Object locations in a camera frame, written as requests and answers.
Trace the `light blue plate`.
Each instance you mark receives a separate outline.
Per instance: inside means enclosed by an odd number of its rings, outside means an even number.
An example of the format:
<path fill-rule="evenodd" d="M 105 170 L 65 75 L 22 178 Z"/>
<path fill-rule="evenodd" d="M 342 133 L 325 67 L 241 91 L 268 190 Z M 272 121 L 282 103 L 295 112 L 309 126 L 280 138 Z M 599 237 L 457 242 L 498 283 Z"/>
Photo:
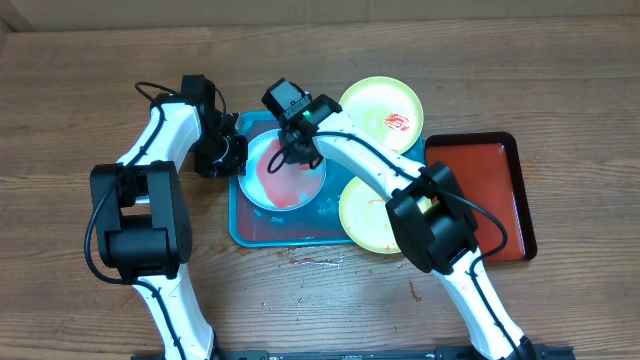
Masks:
<path fill-rule="evenodd" d="M 278 129 L 261 133 L 248 144 L 246 174 L 238 178 L 244 195 L 254 205 L 271 211 L 289 211 L 309 203 L 322 188 L 326 164 L 286 164 L 270 174 L 267 165 L 280 149 Z"/>

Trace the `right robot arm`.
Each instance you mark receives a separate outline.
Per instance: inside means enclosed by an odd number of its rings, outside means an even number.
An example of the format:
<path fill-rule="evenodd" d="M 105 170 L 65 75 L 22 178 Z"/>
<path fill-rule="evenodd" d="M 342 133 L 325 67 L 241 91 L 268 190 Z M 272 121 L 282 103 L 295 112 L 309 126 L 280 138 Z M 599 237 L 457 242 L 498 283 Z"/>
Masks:
<path fill-rule="evenodd" d="M 280 79 L 262 97 L 280 125 L 277 157 L 316 167 L 332 160 L 367 184 L 385 202 L 401 253 L 442 283 L 468 329 L 474 353 L 483 359 L 534 359 L 534 345 L 510 318 L 489 280 L 475 232 L 482 215 L 504 225 L 467 200 L 444 164 L 426 166 L 394 152 L 358 126 L 332 98 L 312 96 Z"/>

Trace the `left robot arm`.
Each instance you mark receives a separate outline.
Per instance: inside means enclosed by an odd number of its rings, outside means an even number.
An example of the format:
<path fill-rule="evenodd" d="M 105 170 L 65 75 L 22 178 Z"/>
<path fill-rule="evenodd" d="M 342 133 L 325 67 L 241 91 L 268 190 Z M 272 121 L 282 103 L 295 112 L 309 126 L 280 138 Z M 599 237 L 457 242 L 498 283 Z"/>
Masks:
<path fill-rule="evenodd" d="M 156 89 L 136 143 L 90 173 L 85 261 L 101 281 L 138 292 L 162 338 L 162 358 L 219 359 L 189 276 L 193 232 L 178 173 L 192 154 L 204 178 L 243 175 L 248 142 L 236 128 L 239 114 L 227 111 L 205 76 L 183 76 L 179 90 Z"/>

